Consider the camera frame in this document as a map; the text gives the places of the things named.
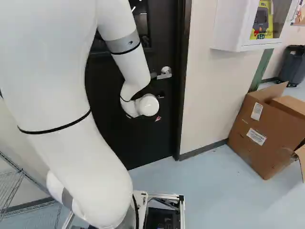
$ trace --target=red sticker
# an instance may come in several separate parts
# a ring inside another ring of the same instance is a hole
[[[156,118],[155,122],[158,122],[158,121],[160,121],[160,120],[161,120],[161,117],[158,116],[158,117]]]

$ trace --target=baseboard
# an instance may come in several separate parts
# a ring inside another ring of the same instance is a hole
[[[276,80],[277,80],[277,77],[272,77],[272,78],[269,78],[269,79],[261,80],[261,83],[267,83],[267,82],[276,81]]]
[[[193,157],[193,156],[202,154],[202,153],[204,153],[204,152],[206,152],[206,151],[209,151],[209,150],[211,150],[211,149],[220,147],[220,146],[222,146],[222,145],[227,144],[227,142],[228,142],[228,139],[226,138],[226,139],[224,139],[224,140],[221,140],[221,141],[218,141],[218,142],[214,142],[214,143],[212,143],[212,144],[209,144],[209,145],[207,145],[207,146],[201,147],[201,148],[199,148],[199,149],[195,149],[195,150],[193,150],[193,151],[187,152],[187,153],[185,153],[185,154],[181,154],[181,155],[179,156],[179,161],[186,160],[186,159],[188,159],[188,158],[190,158],[190,157]]]
[[[21,210],[26,209],[26,208],[31,208],[31,207],[41,205],[41,204],[46,204],[46,203],[49,203],[49,202],[54,202],[54,199],[52,197],[47,197],[47,198],[38,199],[38,200],[35,200],[35,201],[32,201],[32,202],[29,202],[29,203],[9,207],[6,210],[6,213],[10,213],[10,212],[14,212],[14,211],[21,211]]]

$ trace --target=trash can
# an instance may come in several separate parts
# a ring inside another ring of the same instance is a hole
[[[287,87],[297,87],[305,78],[305,46],[287,46],[283,59],[284,62],[277,83],[289,81]]]

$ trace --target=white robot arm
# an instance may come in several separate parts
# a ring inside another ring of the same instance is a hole
[[[128,0],[2,1],[0,88],[20,131],[50,168],[51,195],[91,225],[114,229],[130,211],[132,181],[100,135],[85,92],[97,27],[125,78],[124,111],[156,114],[153,95],[131,100],[150,73]]]

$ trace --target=box flap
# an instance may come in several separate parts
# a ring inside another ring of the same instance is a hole
[[[271,87],[267,87],[256,92],[250,92],[248,95],[260,101],[264,101],[265,103],[269,103],[271,99],[281,97],[287,85],[288,82],[275,84]]]
[[[305,183],[305,145],[299,148],[298,150],[295,151],[295,153],[299,157],[300,165],[301,165],[301,170],[302,170],[302,178],[303,178],[303,183]]]
[[[302,100],[286,95],[272,99],[270,105],[305,120],[305,102]]]

